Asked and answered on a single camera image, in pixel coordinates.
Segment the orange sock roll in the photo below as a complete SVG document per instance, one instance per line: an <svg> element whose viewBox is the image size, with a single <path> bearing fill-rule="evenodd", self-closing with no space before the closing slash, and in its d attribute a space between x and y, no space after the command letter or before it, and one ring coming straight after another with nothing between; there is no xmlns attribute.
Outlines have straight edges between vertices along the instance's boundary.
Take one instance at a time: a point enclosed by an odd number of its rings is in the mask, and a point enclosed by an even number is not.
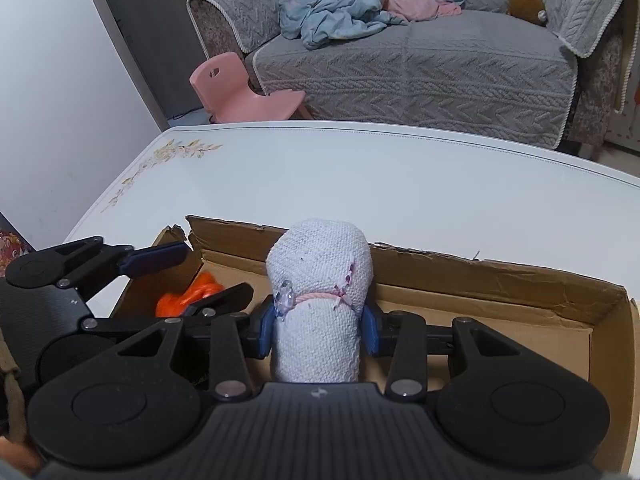
<svg viewBox="0 0 640 480"><path fill-rule="evenodd" d="M195 304L209 296L214 296L224 290L224 285L216 281L213 274L205 271L198 274L198 277L184 291L166 292L157 300L155 306L155 316L157 318L175 318L183 315L190 304Z"/></svg>

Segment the white knitted sock roll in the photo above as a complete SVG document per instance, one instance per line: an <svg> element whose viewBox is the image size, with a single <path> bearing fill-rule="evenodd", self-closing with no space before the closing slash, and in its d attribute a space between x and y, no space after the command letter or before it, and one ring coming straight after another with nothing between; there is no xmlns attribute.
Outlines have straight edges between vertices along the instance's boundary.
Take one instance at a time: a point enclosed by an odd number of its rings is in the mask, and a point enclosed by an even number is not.
<svg viewBox="0 0 640 480"><path fill-rule="evenodd" d="M308 219L266 259L276 319L270 358L278 382L356 382L360 321L373 281L370 246L351 223Z"/></svg>

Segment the brown plush toy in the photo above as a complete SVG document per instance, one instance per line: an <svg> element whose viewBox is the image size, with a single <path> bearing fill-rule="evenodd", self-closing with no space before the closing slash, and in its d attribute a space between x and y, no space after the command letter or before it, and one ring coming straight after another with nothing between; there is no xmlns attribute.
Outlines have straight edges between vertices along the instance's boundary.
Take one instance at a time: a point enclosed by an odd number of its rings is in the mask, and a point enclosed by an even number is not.
<svg viewBox="0 0 640 480"><path fill-rule="evenodd" d="M542 0L508 0L506 14L538 26L546 26L548 22Z"/></svg>

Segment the shallow cardboard box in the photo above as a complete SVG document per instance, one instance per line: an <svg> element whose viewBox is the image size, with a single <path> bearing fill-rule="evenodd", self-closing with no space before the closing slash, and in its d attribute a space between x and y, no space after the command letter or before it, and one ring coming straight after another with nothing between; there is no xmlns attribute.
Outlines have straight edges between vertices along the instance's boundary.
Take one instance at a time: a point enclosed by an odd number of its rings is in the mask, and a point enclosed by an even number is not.
<svg viewBox="0 0 640 480"><path fill-rule="evenodd" d="M265 260L282 235L273 226L191 216L190 229L168 226L156 244L190 242L180 266L131 281L114 318L146 318L166 292L185 292L208 271L224 287L247 282L258 306L271 292ZM639 428L639 312L626 289L538 266L473 261L386 244L372 246L373 296L385 311L407 310L445 326L476 318L589 380L610 407L597 467L628 472Z"/></svg>

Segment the white door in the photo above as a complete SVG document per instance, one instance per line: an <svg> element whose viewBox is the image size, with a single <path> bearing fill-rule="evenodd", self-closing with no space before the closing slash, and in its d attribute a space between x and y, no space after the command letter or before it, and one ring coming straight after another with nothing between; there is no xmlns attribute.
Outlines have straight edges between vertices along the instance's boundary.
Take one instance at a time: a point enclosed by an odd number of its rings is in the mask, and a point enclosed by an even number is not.
<svg viewBox="0 0 640 480"><path fill-rule="evenodd" d="M92 0L1 0L1 212L32 246L159 134Z"/></svg>

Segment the grey covered sofa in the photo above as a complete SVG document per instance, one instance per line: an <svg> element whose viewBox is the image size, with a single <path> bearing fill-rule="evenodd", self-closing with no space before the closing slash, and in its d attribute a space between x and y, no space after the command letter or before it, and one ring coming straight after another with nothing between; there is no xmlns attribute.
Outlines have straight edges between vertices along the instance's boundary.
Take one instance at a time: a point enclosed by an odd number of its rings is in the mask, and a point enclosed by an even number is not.
<svg viewBox="0 0 640 480"><path fill-rule="evenodd" d="M280 0L188 0L207 56L235 52L263 94L303 91L320 120L476 133L538 148L599 145L624 106L639 0L542 0L538 26L508 0L306 49L280 32Z"/></svg>

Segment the pink garment on sofa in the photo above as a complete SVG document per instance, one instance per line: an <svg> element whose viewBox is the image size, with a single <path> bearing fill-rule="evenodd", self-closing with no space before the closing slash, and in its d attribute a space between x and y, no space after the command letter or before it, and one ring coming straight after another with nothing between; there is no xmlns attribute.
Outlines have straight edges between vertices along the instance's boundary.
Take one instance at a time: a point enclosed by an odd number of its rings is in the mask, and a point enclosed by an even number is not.
<svg viewBox="0 0 640 480"><path fill-rule="evenodd" d="M460 4L449 0L383 0L383 9L403 22L431 21L462 12Z"/></svg>

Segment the pink plastic child chair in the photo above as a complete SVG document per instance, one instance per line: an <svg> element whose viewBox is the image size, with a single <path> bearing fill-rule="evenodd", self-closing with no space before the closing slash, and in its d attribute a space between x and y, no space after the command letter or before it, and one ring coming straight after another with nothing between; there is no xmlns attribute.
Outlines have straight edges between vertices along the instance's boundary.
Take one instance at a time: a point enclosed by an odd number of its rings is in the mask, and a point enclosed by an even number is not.
<svg viewBox="0 0 640 480"><path fill-rule="evenodd" d="M250 76L235 52L202 63L189 78L206 112L217 124L280 122L295 114L311 120L303 91L280 90L262 96L250 88Z"/></svg>

